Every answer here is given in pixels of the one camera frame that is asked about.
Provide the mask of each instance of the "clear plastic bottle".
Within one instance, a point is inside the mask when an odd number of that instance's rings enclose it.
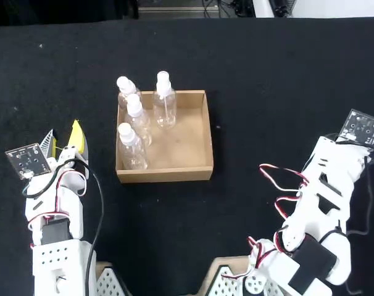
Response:
[[[116,84],[120,90],[118,94],[118,105],[121,109],[124,110],[127,107],[127,97],[130,94],[137,94],[140,98],[142,98],[141,91],[135,86],[134,82],[129,80],[127,77],[119,77]]]
[[[125,122],[129,123],[138,136],[143,140],[144,145],[151,144],[150,117],[143,109],[140,98],[137,94],[130,94],[127,97],[127,115]]]
[[[145,170],[148,168],[146,149],[142,139],[129,123],[118,126],[120,146],[124,167],[127,170]]]
[[[176,124],[176,93],[170,84],[169,74],[161,71],[157,74],[157,90],[153,97],[154,118],[160,128],[172,128]]]

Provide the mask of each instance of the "circuit board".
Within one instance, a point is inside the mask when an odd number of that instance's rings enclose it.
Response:
[[[7,151],[5,154],[21,180],[51,172],[37,143]]]
[[[374,117],[352,109],[339,136],[361,144],[372,144],[374,140]]]

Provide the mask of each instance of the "cardboard box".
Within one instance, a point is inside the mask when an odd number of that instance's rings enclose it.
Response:
[[[153,119],[152,91],[142,92],[143,108],[151,118],[152,144],[147,170],[125,170],[118,148],[115,170],[122,183],[209,180],[213,172],[212,137],[205,91],[177,91],[177,119],[172,129],[158,128]],[[124,111],[118,108],[117,126]]]

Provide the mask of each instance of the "black table surface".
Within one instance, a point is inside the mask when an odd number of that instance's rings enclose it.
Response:
[[[166,69],[175,89],[208,93],[215,168],[210,181],[121,185],[115,174],[118,76],[153,90]],[[374,115],[374,18],[179,20],[0,28],[0,295],[32,295],[25,199],[4,151],[55,128],[60,146],[80,119],[106,216],[98,260],[133,295],[195,293],[215,257],[246,255],[246,237],[271,238],[281,195],[260,163],[300,170],[318,137],[351,108]],[[274,173],[284,186],[299,180]],[[372,166],[374,191],[374,165]],[[93,180],[85,239],[99,218]],[[355,185],[351,228],[364,228],[366,180]],[[352,288],[374,295],[374,208],[352,237]],[[344,286],[334,295],[345,295]]]

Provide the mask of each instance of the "white bottle cap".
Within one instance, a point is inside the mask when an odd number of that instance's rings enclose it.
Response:
[[[130,94],[127,97],[127,112],[131,117],[138,117],[143,113],[142,103],[137,94]]]
[[[136,93],[135,84],[125,76],[119,77],[117,79],[116,84],[117,84],[120,92],[123,93],[124,95],[129,95],[129,94]]]
[[[169,80],[169,73],[161,71],[157,74],[157,93],[166,97],[172,92],[172,85]]]
[[[136,134],[129,123],[122,123],[118,126],[118,133],[120,134],[120,140],[124,145],[129,145],[133,142]]]

